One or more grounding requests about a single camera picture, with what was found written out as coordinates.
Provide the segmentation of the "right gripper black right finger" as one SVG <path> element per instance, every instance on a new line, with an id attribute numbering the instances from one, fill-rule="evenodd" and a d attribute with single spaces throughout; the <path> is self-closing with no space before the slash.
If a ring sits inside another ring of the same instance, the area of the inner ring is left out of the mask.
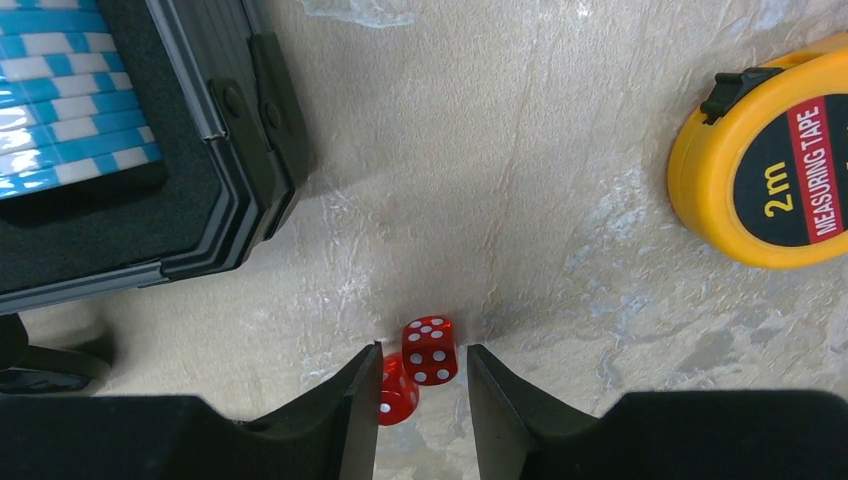
<path id="1" fill-rule="evenodd" d="M 630 392 L 600 417 L 467 351 L 484 479 L 843 479 L 847 403 L 815 390 Z"/>

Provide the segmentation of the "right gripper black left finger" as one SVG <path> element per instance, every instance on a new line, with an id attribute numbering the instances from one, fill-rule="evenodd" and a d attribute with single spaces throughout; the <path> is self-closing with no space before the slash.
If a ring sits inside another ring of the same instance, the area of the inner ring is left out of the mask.
<path id="1" fill-rule="evenodd" d="M 383 351 L 237 423 L 196 396 L 5 398 L 5 479 L 369 479 Z"/>

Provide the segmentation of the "red die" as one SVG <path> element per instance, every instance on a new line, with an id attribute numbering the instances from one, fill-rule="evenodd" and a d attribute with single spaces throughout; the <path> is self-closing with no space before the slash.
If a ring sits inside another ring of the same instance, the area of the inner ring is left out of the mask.
<path id="1" fill-rule="evenodd" d="M 405 372 L 418 385 L 436 386 L 458 373 L 457 344 L 452 322 L 445 316 L 422 317 L 402 330 Z"/>
<path id="2" fill-rule="evenodd" d="M 419 387 L 405 372 L 403 357 L 393 353 L 383 358 L 379 424 L 391 426 L 408 419 L 419 404 Z"/>

